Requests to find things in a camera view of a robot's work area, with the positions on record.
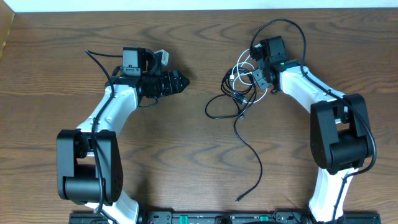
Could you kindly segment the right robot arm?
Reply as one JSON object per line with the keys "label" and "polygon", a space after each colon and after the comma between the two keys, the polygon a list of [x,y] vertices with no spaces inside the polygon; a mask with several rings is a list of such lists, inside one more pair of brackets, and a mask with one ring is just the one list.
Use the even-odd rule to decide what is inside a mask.
{"label": "right robot arm", "polygon": [[253,75],[260,89],[273,86],[291,96],[310,114],[310,150],[318,166],[308,203],[314,223],[338,223],[354,176],[365,172],[364,161],[375,155],[368,112],[360,94],[332,89],[299,60],[291,60],[280,36],[249,48],[257,62]]}

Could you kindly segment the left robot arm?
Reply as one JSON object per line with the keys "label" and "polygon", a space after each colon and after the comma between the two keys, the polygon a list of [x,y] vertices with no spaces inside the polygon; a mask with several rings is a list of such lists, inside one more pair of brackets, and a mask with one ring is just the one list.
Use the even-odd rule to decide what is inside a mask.
{"label": "left robot arm", "polygon": [[163,69],[165,50],[124,47],[119,58],[112,73],[100,66],[107,81],[92,114],[56,138],[59,197],[92,209],[71,213],[70,223],[147,223],[146,212],[123,189],[118,136],[143,98],[181,93],[190,83],[180,71]]}

